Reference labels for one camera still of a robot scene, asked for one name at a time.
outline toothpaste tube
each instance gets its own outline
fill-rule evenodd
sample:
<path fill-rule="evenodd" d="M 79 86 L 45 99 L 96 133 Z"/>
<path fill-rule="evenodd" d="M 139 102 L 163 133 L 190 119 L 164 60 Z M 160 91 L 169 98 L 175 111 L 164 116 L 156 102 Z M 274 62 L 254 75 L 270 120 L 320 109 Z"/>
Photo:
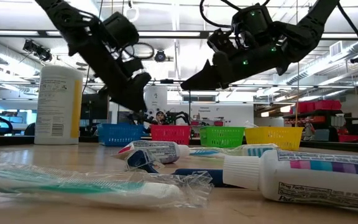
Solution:
<path fill-rule="evenodd" d="M 0 169 L 0 193 L 75 203 L 105 203 L 127 207 L 154 207 L 180 201 L 182 191 L 155 182 L 85 180 L 81 174 L 61 178 L 36 170 Z"/>
<path fill-rule="evenodd" d="M 280 149 L 275 144 L 249 144 L 234 149 L 218 147 L 197 147 L 190 149 L 191 156 L 223 158 L 225 156 L 258 156 L 261 157 L 265 151 Z"/>
<path fill-rule="evenodd" d="M 358 156 L 267 151 L 226 156 L 223 182 L 278 202 L 358 208 Z"/>
<path fill-rule="evenodd" d="M 147 151 L 162 164 L 176 162 L 181 157 L 189 156 L 190 150 L 186 145 L 178 145 L 167 141 L 133 141 L 121 149 L 118 153 L 143 150 Z"/>

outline white bottle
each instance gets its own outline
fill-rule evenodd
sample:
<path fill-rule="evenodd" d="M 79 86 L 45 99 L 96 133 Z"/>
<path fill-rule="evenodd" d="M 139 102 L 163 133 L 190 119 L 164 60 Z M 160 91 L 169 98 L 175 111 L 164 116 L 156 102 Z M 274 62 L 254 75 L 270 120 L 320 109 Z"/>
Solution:
<path fill-rule="evenodd" d="M 358 208 L 358 156 L 266 151 L 226 156 L 223 182 L 278 202 Z"/>
<path fill-rule="evenodd" d="M 178 145 L 175 142 L 168 141 L 133 141 L 118 153 L 131 150 L 144 150 L 153 154 L 162 164 L 176 162 L 179 158 L 190 155 L 190 149 L 186 145 Z"/>
<path fill-rule="evenodd" d="M 82 79 L 72 68 L 50 65 L 41 69 L 36 144 L 78 144 Z"/>

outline table surface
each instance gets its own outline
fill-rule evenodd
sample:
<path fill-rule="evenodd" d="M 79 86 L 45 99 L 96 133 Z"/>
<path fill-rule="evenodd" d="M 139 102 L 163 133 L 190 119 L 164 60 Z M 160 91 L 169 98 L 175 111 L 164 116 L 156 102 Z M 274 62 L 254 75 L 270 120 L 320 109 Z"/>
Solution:
<path fill-rule="evenodd" d="M 79 172 L 112 172 L 122 161 L 111 157 L 117 148 L 96 143 L 78 146 L 0 147 L 1 158 L 20 164 L 52 167 Z M 349 154 L 324 149 L 301 148 L 305 152 Z M 222 159 L 187 157 L 163 168 L 221 169 Z M 358 223 L 358 210 L 317 205 L 278 203 L 264 199 L 260 192 L 246 189 L 213 189 L 207 208 L 131 210 L 79 207 L 64 203 L 23 202 L 0 198 L 0 223 Z"/>

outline blue basket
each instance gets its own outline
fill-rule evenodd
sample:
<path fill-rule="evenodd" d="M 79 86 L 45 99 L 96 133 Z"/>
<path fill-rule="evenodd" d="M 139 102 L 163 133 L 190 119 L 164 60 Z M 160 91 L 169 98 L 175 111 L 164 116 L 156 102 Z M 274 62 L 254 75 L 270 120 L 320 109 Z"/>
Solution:
<path fill-rule="evenodd" d="M 98 124 L 99 143 L 105 146 L 126 146 L 140 140 L 143 125 Z"/>

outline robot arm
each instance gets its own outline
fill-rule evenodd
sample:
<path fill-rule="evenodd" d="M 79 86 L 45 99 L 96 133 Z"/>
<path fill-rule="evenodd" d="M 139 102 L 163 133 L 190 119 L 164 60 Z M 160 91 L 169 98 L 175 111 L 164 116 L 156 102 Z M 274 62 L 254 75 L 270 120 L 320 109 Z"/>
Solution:
<path fill-rule="evenodd" d="M 202 71 L 181 84 L 184 90 L 227 88 L 228 84 L 271 68 L 282 75 L 289 64 L 299 62 L 317 47 L 324 25 L 339 0 L 317 0 L 297 25 L 272 22 L 266 6 L 256 4 L 239 10 L 232 18 L 235 48 L 221 29 L 208 37 L 215 51 L 213 65 L 207 61 Z"/>
<path fill-rule="evenodd" d="M 132 111 L 146 109 L 143 89 L 151 76 L 144 72 L 132 78 L 143 69 L 140 58 L 123 62 L 121 56 L 112 56 L 139 41 L 139 33 L 126 17 L 115 12 L 102 22 L 62 0 L 35 1 L 67 41 L 69 56 L 79 53 L 106 84 L 101 92 Z"/>

